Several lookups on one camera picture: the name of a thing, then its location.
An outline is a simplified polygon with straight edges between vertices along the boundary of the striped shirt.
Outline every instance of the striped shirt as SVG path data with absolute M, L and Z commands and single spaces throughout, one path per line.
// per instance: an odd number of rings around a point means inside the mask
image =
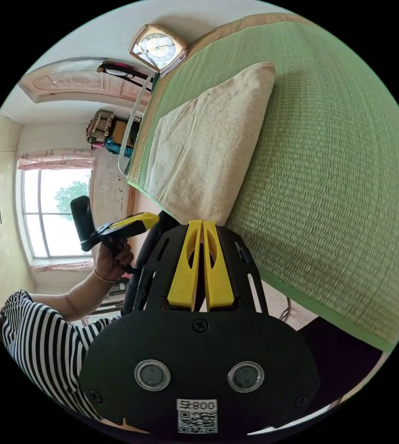
M 0 316 L 5 347 L 29 379 L 58 403 L 100 420 L 79 387 L 79 373 L 90 344 L 117 318 L 78 327 L 23 290 L 8 298 Z

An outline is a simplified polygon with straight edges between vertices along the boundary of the bag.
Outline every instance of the bag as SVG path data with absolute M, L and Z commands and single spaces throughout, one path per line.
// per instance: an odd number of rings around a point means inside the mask
M 87 128 L 86 140 L 90 145 L 104 143 L 108 137 L 115 115 L 110 111 L 99 110 Z

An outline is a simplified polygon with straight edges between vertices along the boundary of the bed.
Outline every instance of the bed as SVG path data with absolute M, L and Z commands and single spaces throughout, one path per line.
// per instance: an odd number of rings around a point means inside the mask
M 266 283 L 389 352 L 399 340 L 399 107 L 332 34 L 272 13 L 199 39 L 158 80 L 127 182 L 147 194 L 161 117 L 258 62 L 274 63 L 277 77 L 226 226 L 243 237 Z

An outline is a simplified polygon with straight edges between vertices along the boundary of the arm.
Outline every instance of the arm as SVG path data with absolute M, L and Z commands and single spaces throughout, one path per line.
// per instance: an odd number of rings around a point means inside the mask
M 30 297 L 33 302 L 56 310 L 65 321 L 76 321 L 93 313 L 101 305 L 114 282 L 124 274 L 123 267 L 132 260 L 133 254 L 128 244 L 115 258 L 107 247 L 101 245 L 94 271 L 68 293 L 56 296 L 30 294 Z

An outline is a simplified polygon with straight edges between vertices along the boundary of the sticker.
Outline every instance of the sticker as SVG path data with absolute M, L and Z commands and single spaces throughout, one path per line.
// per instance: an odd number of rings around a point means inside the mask
M 216 399 L 177 399 L 179 433 L 218 433 Z

